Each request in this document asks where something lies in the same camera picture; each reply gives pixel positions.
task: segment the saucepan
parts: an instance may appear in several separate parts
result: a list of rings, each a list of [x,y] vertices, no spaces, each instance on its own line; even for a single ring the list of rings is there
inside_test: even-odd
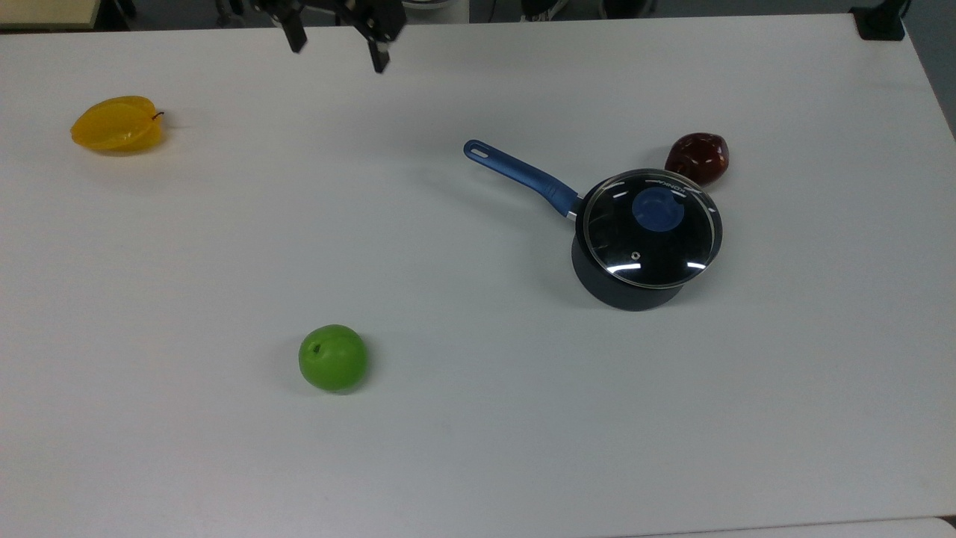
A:
[[[598,183],[584,196],[550,174],[477,140],[472,161],[538,192],[575,222],[571,262],[600,301],[640,311],[673,298],[717,256],[724,228],[700,186],[680,173],[640,168]]]

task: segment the lid rim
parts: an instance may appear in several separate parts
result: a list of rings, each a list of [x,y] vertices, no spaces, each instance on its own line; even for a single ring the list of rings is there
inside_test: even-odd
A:
[[[673,182],[673,184],[663,183],[663,186],[677,188],[680,191],[690,190],[693,192],[692,194],[693,197],[701,204],[701,206],[704,208],[707,208],[707,212],[706,212],[707,223],[710,225],[710,248],[709,248],[709,253],[706,258],[706,261],[703,263],[704,268],[701,269],[700,271],[697,271],[696,273],[690,276],[687,276],[685,278],[682,278],[673,282],[669,282],[666,284],[640,283],[640,282],[635,282],[633,280],[626,280],[625,278],[618,275],[617,273],[609,271],[607,265],[604,264],[595,255],[595,252],[590,244],[590,237],[588,237],[587,234],[585,234],[585,230],[584,230],[585,228],[584,223],[587,220],[587,217],[590,214],[591,209],[594,207],[595,194],[601,189],[606,189],[608,187],[613,186],[617,182],[629,180],[641,175],[653,175],[653,176],[661,177],[664,180],[669,179]],[[682,176],[681,174],[677,172],[672,172],[670,170],[664,170],[660,168],[635,168],[632,170],[627,170],[625,172],[619,173],[615,176],[612,176],[594,185],[581,200],[581,207],[582,209],[577,214],[577,219],[575,222],[575,231],[576,231],[575,240],[579,241],[581,250],[586,255],[587,259],[592,261],[598,268],[600,268],[606,274],[610,275],[611,277],[614,277],[615,280],[621,283],[624,283],[628,285],[629,287],[632,287],[635,289],[664,290],[664,289],[670,289],[670,288],[683,286],[684,284],[688,283],[689,281],[695,279],[696,277],[704,273],[704,271],[706,271],[707,268],[710,267],[710,263],[717,257],[717,254],[720,252],[720,247],[723,243],[723,222],[720,217],[720,213],[713,202],[713,199],[710,198],[710,196],[706,192],[704,192],[704,190],[699,185],[697,185],[694,181]]]

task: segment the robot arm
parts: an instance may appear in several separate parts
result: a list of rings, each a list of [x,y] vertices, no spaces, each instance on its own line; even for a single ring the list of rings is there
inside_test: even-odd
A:
[[[289,39],[289,46],[298,53],[305,46],[305,29],[299,14],[305,8],[331,11],[339,20],[354,26],[368,41],[375,72],[388,65],[388,44],[405,26],[402,0],[250,0],[256,11],[265,11]]]

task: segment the toy fruit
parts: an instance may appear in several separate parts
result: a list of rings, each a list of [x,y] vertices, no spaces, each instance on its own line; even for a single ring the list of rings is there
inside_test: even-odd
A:
[[[664,169],[677,172],[697,185],[717,181],[729,165],[729,151],[724,137],[710,133],[682,136],[667,155]]]
[[[70,128],[73,141],[90,149],[139,151],[163,138],[163,113],[145,97],[125,96],[94,104]]]
[[[299,369],[306,381],[323,391],[354,388],[368,368],[365,344],[345,325],[326,325],[305,337],[299,347]]]

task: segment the green apple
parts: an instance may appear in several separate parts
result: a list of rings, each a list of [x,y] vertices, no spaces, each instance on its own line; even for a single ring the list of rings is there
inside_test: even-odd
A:
[[[326,325],[305,337],[299,369],[306,381],[323,391],[344,392],[365,377],[368,352],[359,335],[345,325]]]

